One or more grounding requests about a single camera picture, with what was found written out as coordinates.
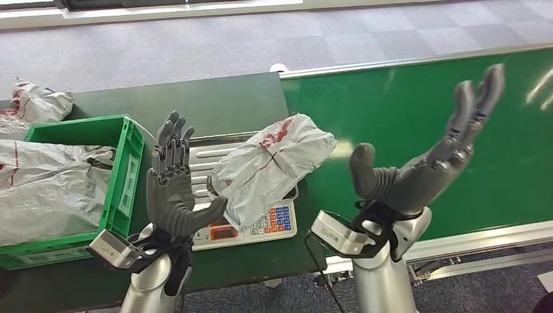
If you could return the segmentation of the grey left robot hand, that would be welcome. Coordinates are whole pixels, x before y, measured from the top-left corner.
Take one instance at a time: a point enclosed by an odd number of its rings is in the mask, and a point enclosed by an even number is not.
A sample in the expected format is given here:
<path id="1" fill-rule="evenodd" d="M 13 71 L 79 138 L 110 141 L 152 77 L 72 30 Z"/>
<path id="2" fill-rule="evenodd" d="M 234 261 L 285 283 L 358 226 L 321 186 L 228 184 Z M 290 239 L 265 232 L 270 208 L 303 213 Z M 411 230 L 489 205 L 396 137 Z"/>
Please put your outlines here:
<path id="1" fill-rule="evenodd" d="M 209 207 L 195 211 L 189 165 L 190 137 L 186 119 L 169 114 L 157 131 L 147 172 L 147 215 L 150 222 L 175 237 L 188 237 L 223 216 L 228 199 L 216 196 Z"/>

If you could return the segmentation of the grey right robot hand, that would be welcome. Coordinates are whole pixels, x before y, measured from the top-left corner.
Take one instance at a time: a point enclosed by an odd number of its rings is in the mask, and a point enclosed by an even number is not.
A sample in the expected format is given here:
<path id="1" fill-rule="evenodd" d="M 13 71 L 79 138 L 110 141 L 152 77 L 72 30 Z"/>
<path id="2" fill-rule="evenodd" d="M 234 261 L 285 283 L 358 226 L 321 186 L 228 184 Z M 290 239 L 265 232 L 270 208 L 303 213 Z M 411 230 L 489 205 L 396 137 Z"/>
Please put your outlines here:
<path id="1" fill-rule="evenodd" d="M 382 202 L 401 215 L 418 215 L 467 166 L 474 152 L 473 142 L 504 90 L 502 63 L 489 66 L 477 87 L 469 80 L 458 83 L 454 90 L 454 111 L 442 138 L 401 168 L 375 168 L 374 146 L 360 143 L 349 160 L 355 193 L 367 202 Z"/>

